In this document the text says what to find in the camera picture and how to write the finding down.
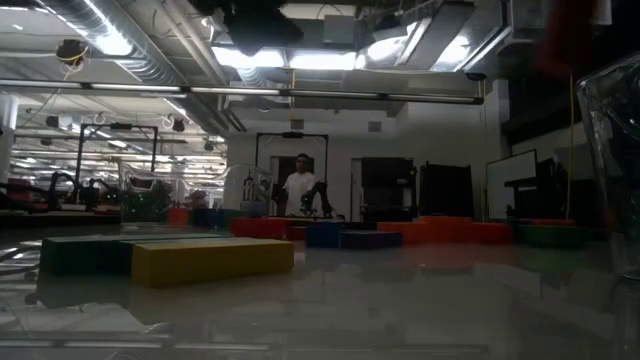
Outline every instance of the wall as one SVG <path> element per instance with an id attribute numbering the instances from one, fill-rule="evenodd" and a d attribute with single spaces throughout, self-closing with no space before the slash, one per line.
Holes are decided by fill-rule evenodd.
<path id="1" fill-rule="evenodd" d="M 556 130 L 537 138 L 517 143 L 513 145 L 512 151 L 514 154 L 520 154 L 525 151 L 536 150 L 538 152 L 538 161 L 546 160 L 553 157 L 556 149 L 569 147 L 570 135 L 570 128 Z M 587 143 L 584 123 L 581 122 L 574 126 L 573 136 L 574 145 Z"/>
<path id="2" fill-rule="evenodd" d="M 361 138 L 330 136 L 327 182 L 329 199 L 338 213 L 349 215 L 351 194 L 351 159 L 362 157 L 410 157 L 416 167 L 427 161 L 452 166 L 472 167 L 474 204 L 481 217 L 482 189 L 486 162 L 505 156 L 499 134 L 504 111 L 495 90 L 486 100 L 487 122 L 483 106 L 417 104 L 405 106 L 396 119 L 394 137 Z M 324 177 L 324 140 L 301 140 L 262 137 L 258 166 L 270 168 L 272 156 L 295 156 L 305 152 L 315 158 L 316 179 Z M 228 164 L 254 164 L 255 135 L 228 139 Z M 225 190 L 225 206 L 239 204 L 239 191 Z"/>

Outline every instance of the man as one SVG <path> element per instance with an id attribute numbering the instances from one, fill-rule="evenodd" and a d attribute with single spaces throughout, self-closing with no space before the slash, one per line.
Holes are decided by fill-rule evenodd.
<path id="1" fill-rule="evenodd" d="M 307 171 L 309 156 L 300 154 L 296 157 L 296 172 L 289 175 L 283 189 L 287 191 L 287 215 L 303 216 L 300 211 L 302 195 L 313 188 L 316 180 L 312 173 Z"/>

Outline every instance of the white shirt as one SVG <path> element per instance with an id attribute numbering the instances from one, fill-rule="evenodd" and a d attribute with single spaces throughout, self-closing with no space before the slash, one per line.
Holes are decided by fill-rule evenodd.
<path id="1" fill-rule="evenodd" d="M 310 172 L 306 172 L 304 174 L 295 172 L 289 175 L 287 182 L 283 186 L 283 189 L 287 190 L 287 193 L 289 194 L 289 198 L 287 199 L 286 215 L 293 214 L 304 216 L 300 211 L 300 206 L 302 206 L 302 202 L 300 200 L 304 193 L 313 189 L 313 185 L 315 185 L 315 183 L 315 177 Z"/>

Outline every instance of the whiteboard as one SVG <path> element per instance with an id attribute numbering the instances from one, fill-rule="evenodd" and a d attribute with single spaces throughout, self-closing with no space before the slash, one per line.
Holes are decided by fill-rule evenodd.
<path id="1" fill-rule="evenodd" d="M 507 205 L 515 208 L 513 188 L 504 186 L 512 180 L 536 177 L 536 151 L 529 151 L 487 164 L 487 203 L 489 218 L 506 219 Z"/>

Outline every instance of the yellow block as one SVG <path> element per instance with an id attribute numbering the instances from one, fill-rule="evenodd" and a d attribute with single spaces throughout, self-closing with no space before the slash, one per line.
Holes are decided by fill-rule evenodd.
<path id="1" fill-rule="evenodd" d="M 292 268 L 293 243 L 236 238 L 210 244 L 136 245 L 131 277 L 135 284 L 159 288 Z"/>

